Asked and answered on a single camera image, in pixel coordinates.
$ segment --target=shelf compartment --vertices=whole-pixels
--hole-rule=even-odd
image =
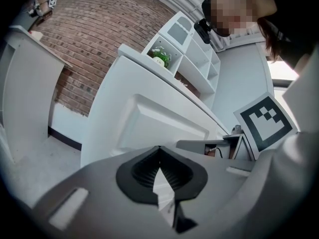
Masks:
[[[208,78],[208,82],[209,82],[210,86],[214,89],[214,92],[216,92],[216,90],[217,90],[218,79],[219,79],[218,74]]]
[[[155,49],[156,47],[163,47],[165,52],[168,54],[171,54],[171,62],[168,66],[168,68],[163,68],[165,70],[168,70],[173,76],[176,74],[177,69],[181,63],[181,60],[183,58],[183,54],[170,42],[168,42],[164,37],[160,36],[159,34],[155,35],[154,38],[149,42],[149,44],[146,46],[144,51],[142,52],[143,55],[148,56],[150,59],[152,59],[148,52],[152,49]]]
[[[219,72],[220,69],[220,59],[217,56],[214,49],[209,45],[203,42],[203,40],[200,38],[199,34],[197,32],[193,35],[193,40],[198,44],[198,46],[203,50],[203,52],[206,54],[207,58],[210,60],[210,62],[214,65],[217,72]]]
[[[218,75],[218,72],[217,72],[215,66],[214,66],[213,64],[210,64],[207,79],[210,81],[210,80],[211,80],[213,77],[215,77],[216,75]]]
[[[200,92],[198,91],[197,88],[195,88],[193,86],[192,83],[190,83],[181,73],[177,72],[175,74],[175,79],[177,79],[178,81],[180,81],[182,84],[184,84],[184,86],[191,91],[197,98],[200,97]]]
[[[198,68],[203,77],[207,79],[210,68],[210,60],[194,40],[191,40],[190,42],[189,48],[186,52],[186,57],[188,57],[189,60]]]
[[[201,94],[214,93],[214,90],[207,79],[186,56],[183,56],[177,71],[182,74]]]

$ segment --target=black and white square marker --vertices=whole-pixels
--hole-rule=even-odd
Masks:
[[[259,152],[293,129],[284,113],[269,96],[241,112],[240,116],[250,130]]]

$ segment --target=ceiling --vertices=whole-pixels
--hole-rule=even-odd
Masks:
[[[174,11],[182,11],[193,22],[204,18],[201,9],[201,4],[204,0],[160,0],[165,3]],[[228,48],[236,47],[254,42],[264,42],[265,39],[260,33],[257,26],[243,31],[241,34],[231,35],[224,38],[216,35],[214,32],[211,34],[211,44],[216,52],[223,51]]]

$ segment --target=cable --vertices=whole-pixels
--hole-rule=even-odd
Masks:
[[[219,150],[220,157],[221,157],[221,158],[223,158],[223,155],[221,154],[221,150],[220,150],[220,148],[216,147],[216,149],[218,149],[218,150]]]
[[[220,150],[220,148],[218,148],[218,147],[215,147],[215,148],[210,149],[209,152],[215,150],[215,154],[216,154],[216,149],[219,150],[220,157],[223,158],[223,155],[221,154],[221,150]]]

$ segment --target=red brick wall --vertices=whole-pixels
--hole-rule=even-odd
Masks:
[[[173,15],[157,0],[58,0],[53,16],[34,29],[73,65],[63,69],[56,101],[87,116],[118,47],[141,52]]]

